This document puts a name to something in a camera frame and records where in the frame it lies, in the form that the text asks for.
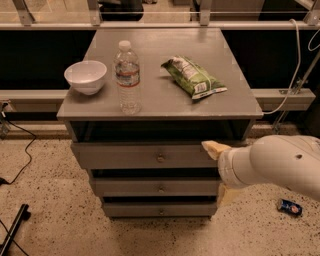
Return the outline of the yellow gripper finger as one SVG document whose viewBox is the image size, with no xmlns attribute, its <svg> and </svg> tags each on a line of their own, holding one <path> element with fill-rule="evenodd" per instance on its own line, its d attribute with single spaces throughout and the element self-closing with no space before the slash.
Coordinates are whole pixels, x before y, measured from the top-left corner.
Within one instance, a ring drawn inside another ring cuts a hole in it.
<svg viewBox="0 0 320 256">
<path fill-rule="evenodd" d="M 230 146 L 216 141 L 203 141 L 202 146 L 213 160 L 217 160 L 222 152 L 230 149 Z"/>
<path fill-rule="evenodd" d="M 220 208 L 232 203 L 241 193 L 241 189 L 232 189 L 221 183 L 218 188 L 217 207 Z"/>
</svg>

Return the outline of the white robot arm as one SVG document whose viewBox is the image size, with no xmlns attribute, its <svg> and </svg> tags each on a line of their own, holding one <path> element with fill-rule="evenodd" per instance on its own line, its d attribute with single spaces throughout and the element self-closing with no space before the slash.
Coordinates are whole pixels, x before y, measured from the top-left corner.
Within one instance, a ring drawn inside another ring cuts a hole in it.
<svg viewBox="0 0 320 256">
<path fill-rule="evenodd" d="M 203 141 L 217 161 L 223 183 L 233 189 L 273 183 L 320 201 L 320 139 L 306 135 L 269 135 L 245 147 Z"/>
</svg>

